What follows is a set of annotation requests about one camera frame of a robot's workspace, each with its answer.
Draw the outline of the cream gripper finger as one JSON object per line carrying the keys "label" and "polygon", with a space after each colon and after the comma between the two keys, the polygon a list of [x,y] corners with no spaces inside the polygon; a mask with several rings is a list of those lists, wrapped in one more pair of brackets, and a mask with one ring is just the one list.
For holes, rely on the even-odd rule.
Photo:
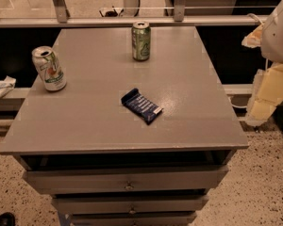
{"label": "cream gripper finger", "polygon": [[254,77],[245,122],[250,126],[261,126],[282,102],[283,64],[273,63],[267,70],[258,70]]}
{"label": "cream gripper finger", "polygon": [[261,46],[261,35],[262,35],[263,25],[259,25],[251,33],[245,36],[241,42],[242,46],[248,48],[257,48]]}

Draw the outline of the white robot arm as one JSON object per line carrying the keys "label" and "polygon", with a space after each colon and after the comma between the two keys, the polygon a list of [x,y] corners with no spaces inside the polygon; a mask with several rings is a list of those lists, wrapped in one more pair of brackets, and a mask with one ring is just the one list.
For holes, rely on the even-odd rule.
{"label": "white robot arm", "polygon": [[258,69],[246,107],[245,122],[250,126],[261,126],[283,102],[283,0],[264,23],[242,40],[241,45],[259,47],[266,62],[272,62],[271,67]]}

